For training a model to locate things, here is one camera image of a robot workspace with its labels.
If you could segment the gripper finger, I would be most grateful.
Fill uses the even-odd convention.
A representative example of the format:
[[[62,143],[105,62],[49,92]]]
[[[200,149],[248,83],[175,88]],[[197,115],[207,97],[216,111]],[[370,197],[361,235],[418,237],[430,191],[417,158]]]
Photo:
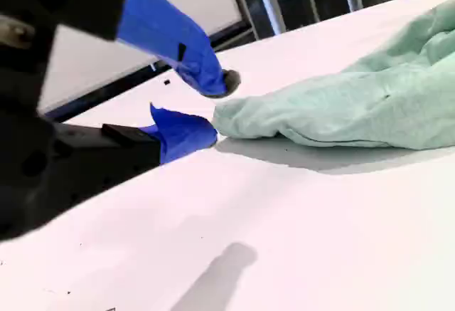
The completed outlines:
[[[238,72],[222,69],[204,30],[167,0],[1,0],[7,95],[40,95],[59,25],[155,55],[206,97],[225,97],[240,84]]]
[[[144,172],[213,146],[203,117],[150,107],[154,124],[127,127],[58,125],[56,204],[68,210]]]

